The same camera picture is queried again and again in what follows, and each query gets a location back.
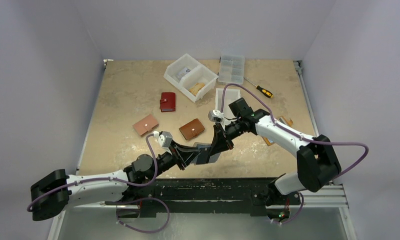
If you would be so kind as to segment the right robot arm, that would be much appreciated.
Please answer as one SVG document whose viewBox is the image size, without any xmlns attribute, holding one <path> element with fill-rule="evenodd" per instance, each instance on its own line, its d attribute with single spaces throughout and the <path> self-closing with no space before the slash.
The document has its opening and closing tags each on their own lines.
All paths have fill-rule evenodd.
<svg viewBox="0 0 400 240">
<path fill-rule="evenodd" d="M 272 202 L 279 204 L 297 191 L 315 193 L 341 173 L 339 160 L 326 136 L 312 137 L 294 130 L 276 120 L 268 110 L 252 110 L 243 98 L 229 107 L 235 120 L 225 126 L 221 111 L 209 111 L 209 120 L 215 123 L 209 157 L 233 149 L 233 139 L 253 133 L 276 143 L 297 160 L 296 172 L 285 173 L 269 184 L 268 196 Z"/>
</svg>

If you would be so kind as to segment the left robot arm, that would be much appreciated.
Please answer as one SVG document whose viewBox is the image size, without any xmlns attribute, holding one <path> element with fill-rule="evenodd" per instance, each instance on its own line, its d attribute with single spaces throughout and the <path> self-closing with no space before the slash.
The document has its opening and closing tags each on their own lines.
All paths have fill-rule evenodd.
<svg viewBox="0 0 400 240">
<path fill-rule="evenodd" d="M 64 169 L 51 172 L 31 186 L 31 203 L 26 210 L 34 221 L 43 221 L 85 204 L 132 204 L 138 198 L 138 190 L 153 185 L 158 176 L 173 166 L 184 170 L 191 163 L 198 163 L 198 157 L 207 148 L 201 144 L 179 144 L 164 131 L 156 139 L 165 150 L 163 154 L 151 150 L 121 170 L 94 175 L 67 174 Z"/>
</svg>

